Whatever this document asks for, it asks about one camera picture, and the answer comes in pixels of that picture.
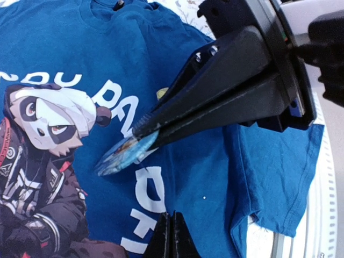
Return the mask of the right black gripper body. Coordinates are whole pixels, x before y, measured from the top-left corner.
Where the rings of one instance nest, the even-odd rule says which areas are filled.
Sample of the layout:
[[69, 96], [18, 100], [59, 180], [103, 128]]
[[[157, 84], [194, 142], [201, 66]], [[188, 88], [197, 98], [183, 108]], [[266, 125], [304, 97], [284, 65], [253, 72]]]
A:
[[250, 126], [256, 123], [276, 132], [288, 127], [308, 129], [316, 119], [310, 80], [303, 61], [296, 54], [297, 41], [282, 14], [280, 2], [204, 1], [197, 14], [206, 18], [216, 39], [246, 26], [254, 26], [260, 31], [269, 52], [269, 65], [238, 87], [278, 75], [288, 91], [289, 105], [283, 113], [238, 124]]

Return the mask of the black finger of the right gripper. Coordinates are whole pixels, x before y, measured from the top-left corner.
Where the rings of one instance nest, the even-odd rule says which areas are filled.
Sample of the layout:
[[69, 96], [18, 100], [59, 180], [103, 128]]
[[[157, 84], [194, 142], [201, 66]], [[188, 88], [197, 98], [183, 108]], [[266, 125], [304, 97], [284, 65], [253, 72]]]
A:
[[220, 104], [232, 90], [262, 73], [269, 52], [260, 31], [246, 26], [196, 50], [162, 96], [133, 128], [136, 137], [158, 131], [160, 137], [187, 137], [233, 124]]

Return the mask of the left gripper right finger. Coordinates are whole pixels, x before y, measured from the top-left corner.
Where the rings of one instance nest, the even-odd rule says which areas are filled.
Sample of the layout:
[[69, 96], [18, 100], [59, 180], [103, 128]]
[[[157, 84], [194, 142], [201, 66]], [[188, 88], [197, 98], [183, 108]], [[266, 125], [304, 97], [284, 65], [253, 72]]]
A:
[[200, 254], [191, 237], [183, 214], [174, 212], [172, 216], [171, 256], [174, 258], [200, 258]]

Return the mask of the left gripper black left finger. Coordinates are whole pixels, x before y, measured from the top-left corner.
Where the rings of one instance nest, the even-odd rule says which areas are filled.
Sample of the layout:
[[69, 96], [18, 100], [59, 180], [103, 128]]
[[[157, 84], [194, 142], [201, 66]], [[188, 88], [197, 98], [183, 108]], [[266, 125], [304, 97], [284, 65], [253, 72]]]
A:
[[142, 257], [168, 258], [170, 255], [170, 215], [160, 214], [155, 225], [153, 236]]

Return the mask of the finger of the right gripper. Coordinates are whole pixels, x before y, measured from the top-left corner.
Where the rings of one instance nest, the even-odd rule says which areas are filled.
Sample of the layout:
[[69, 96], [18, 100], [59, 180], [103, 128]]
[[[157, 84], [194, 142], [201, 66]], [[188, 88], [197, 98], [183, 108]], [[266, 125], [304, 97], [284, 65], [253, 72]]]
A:
[[163, 127], [149, 149], [208, 129], [273, 117], [283, 113], [288, 105], [288, 91], [280, 76], [271, 75], [252, 85], [245, 83], [214, 103]]

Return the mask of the round yellow blue brooch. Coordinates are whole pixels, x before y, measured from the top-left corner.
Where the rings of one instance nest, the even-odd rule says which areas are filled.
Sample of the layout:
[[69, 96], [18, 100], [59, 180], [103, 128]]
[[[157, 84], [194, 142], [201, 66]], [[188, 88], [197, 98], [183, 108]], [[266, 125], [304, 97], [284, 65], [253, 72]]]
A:
[[156, 92], [156, 97], [158, 100], [160, 100], [165, 94], [166, 92], [169, 90], [169, 88], [162, 88], [162, 89], [159, 89], [157, 92]]

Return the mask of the round light blue brooch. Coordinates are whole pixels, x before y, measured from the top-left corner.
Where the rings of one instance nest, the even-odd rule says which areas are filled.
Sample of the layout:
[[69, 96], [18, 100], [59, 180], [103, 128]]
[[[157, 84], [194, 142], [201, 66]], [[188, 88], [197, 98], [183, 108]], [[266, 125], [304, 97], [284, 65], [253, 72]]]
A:
[[95, 165], [98, 176], [118, 173], [144, 156], [156, 141], [158, 131], [139, 139], [132, 133], [112, 146]]

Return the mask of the blue printed t-shirt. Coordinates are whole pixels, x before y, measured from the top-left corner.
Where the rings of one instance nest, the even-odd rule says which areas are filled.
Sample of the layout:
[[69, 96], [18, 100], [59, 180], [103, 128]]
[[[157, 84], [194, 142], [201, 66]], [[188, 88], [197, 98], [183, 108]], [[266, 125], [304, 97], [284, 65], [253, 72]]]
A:
[[1, 1], [1, 257], [142, 257], [180, 211], [201, 257], [245, 257], [248, 218], [294, 237], [324, 128], [224, 126], [95, 165], [211, 39], [159, 3]]

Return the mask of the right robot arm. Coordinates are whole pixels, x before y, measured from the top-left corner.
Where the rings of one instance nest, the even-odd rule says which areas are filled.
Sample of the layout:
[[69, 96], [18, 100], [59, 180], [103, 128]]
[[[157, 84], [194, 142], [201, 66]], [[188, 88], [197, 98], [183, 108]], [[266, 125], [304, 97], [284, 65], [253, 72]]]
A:
[[305, 130], [316, 118], [306, 66], [343, 106], [343, 1], [203, 1], [215, 41], [194, 51], [132, 129], [158, 148], [215, 127]]

